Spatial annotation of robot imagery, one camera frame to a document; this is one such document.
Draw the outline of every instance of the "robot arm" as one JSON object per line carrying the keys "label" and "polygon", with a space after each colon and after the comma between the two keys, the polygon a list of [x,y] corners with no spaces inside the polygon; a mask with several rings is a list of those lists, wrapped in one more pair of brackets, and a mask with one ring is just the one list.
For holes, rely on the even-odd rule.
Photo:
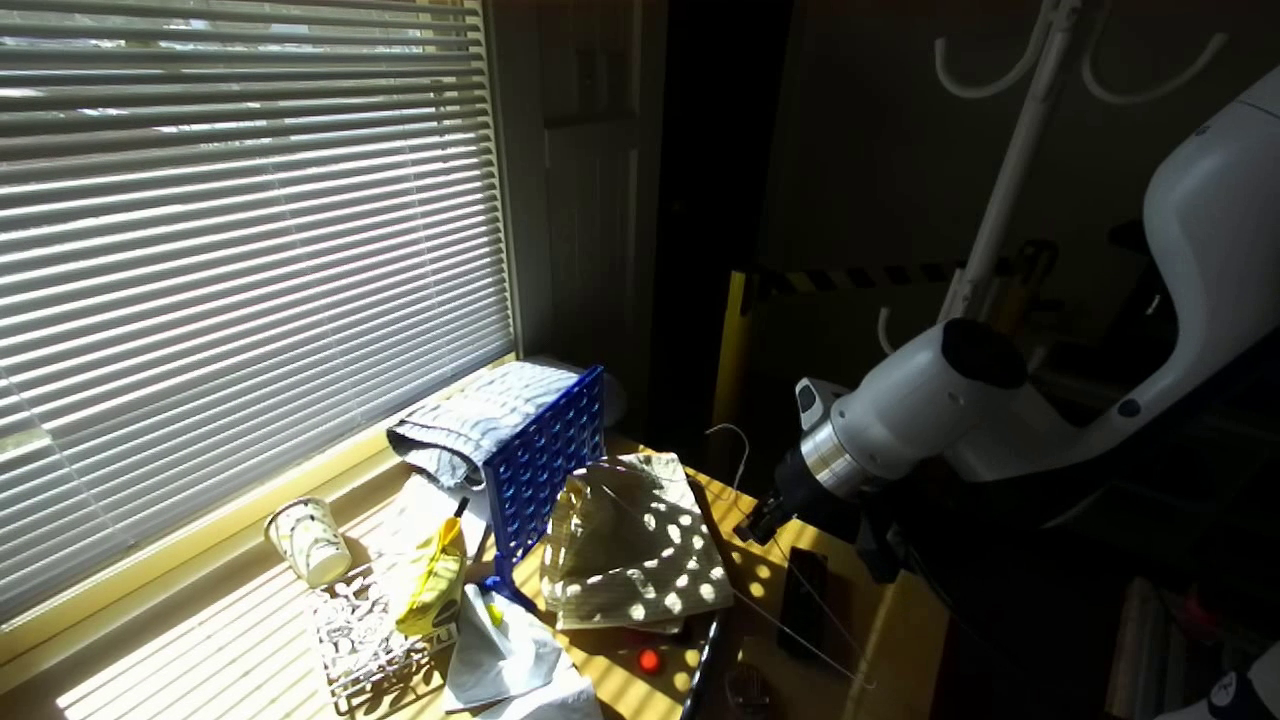
{"label": "robot arm", "polygon": [[1021,353],[950,322],[885,357],[855,392],[801,381],[801,450],[740,530],[768,541],[798,508],[855,498],[943,457],[964,480],[1011,480],[1113,452],[1280,327],[1280,67],[1188,135],[1154,176],[1144,230],[1178,310],[1174,357],[1101,422],[1071,427]]}

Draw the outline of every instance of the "blue crate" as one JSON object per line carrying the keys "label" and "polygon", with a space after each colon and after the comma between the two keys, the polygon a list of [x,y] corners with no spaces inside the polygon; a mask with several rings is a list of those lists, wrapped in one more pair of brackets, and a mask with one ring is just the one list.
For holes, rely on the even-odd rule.
{"label": "blue crate", "polygon": [[604,457],[604,370],[588,370],[489,462],[495,572],[483,587],[534,610],[515,587],[515,566],[547,532],[566,480]]}

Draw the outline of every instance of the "window blind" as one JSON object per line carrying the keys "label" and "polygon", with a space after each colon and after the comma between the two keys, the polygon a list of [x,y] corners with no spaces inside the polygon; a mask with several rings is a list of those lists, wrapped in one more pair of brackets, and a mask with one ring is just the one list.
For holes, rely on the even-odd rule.
{"label": "window blind", "polygon": [[482,0],[0,9],[0,619],[509,350]]}

